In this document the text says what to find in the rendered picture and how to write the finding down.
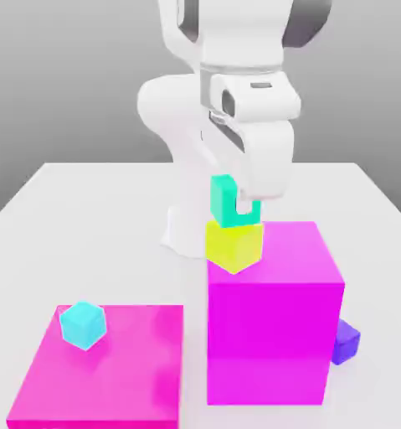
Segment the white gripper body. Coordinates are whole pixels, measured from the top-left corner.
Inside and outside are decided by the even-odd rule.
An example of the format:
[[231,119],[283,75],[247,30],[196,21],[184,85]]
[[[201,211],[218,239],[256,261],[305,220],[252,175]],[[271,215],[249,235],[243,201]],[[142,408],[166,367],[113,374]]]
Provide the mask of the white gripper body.
[[201,120],[205,147],[247,199],[280,197],[289,183],[294,130],[289,121],[238,122],[211,111]]

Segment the small green cube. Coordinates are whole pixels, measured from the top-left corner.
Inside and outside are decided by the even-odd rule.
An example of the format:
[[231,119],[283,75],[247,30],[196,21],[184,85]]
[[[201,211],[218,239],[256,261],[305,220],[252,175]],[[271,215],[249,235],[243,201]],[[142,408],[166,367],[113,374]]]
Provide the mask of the small green cube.
[[237,211],[238,187],[229,174],[214,175],[210,184],[210,210],[222,228],[255,225],[260,222],[261,202],[254,200],[251,211],[239,214]]

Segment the small yellow cube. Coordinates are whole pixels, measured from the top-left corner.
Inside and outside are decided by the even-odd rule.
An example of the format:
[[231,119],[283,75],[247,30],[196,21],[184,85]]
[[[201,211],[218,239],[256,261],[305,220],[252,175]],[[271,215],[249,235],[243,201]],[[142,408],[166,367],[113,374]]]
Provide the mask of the small yellow cube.
[[231,274],[237,274],[260,261],[264,225],[224,228],[216,220],[206,224],[206,258]]

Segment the small purple cube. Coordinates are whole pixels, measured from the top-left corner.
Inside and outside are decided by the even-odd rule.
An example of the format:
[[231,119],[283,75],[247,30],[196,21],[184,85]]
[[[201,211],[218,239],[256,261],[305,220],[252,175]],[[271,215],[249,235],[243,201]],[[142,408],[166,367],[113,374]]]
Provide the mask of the small purple cube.
[[361,333],[343,319],[338,321],[332,363],[340,365],[357,354]]

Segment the small cyan cube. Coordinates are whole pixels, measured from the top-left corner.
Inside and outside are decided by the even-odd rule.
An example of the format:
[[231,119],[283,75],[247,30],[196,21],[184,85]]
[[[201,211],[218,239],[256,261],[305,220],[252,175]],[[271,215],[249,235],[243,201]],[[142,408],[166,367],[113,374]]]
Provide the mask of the small cyan cube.
[[107,333],[105,310],[89,302],[77,302],[59,315],[62,338],[84,351]]

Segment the large magenta box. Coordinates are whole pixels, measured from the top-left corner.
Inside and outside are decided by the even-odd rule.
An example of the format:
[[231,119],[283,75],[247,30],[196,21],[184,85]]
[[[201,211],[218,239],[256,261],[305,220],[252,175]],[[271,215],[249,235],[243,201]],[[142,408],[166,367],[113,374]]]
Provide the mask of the large magenta box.
[[316,223],[267,222],[262,258],[208,262],[207,402],[323,402],[345,282]]

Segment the large pink box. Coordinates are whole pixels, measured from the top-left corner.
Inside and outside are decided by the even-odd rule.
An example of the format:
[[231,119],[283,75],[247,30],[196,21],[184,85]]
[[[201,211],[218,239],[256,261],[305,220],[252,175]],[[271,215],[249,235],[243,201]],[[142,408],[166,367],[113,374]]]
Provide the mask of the large pink box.
[[7,416],[8,429],[179,429],[183,306],[106,305],[89,350],[62,338],[59,305]]

